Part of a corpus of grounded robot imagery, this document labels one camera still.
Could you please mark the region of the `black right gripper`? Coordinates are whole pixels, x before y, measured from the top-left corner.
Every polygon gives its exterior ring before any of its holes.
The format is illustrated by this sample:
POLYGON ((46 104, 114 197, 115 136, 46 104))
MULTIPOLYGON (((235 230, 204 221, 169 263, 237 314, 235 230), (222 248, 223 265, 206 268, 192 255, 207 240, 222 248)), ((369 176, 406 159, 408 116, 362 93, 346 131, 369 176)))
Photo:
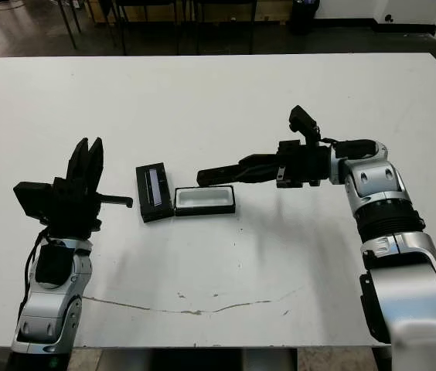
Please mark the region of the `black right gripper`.
POLYGON ((319 186, 329 177, 330 155, 330 147, 280 141, 277 154, 253 154, 239 160, 238 165, 245 169, 239 174, 239 182, 251 184, 276 179, 279 189, 301 188, 305 183, 319 186))

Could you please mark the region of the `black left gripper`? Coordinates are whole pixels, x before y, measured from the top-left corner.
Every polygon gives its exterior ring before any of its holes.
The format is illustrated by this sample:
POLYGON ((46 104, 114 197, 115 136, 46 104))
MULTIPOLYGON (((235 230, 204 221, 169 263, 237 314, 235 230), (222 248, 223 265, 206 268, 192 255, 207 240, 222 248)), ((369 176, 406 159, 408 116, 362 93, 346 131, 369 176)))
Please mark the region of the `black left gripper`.
POLYGON ((102 139, 96 138, 89 150, 88 139, 81 139, 68 161, 66 178, 55 178, 53 181, 53 198, 48 212, 49 235, 52 238, 89 238, 92 232, 100 230, 98 214, 102 203, 128 208, 133 206, 131 197, 105 195, 97 191, 103 166, 102 139))

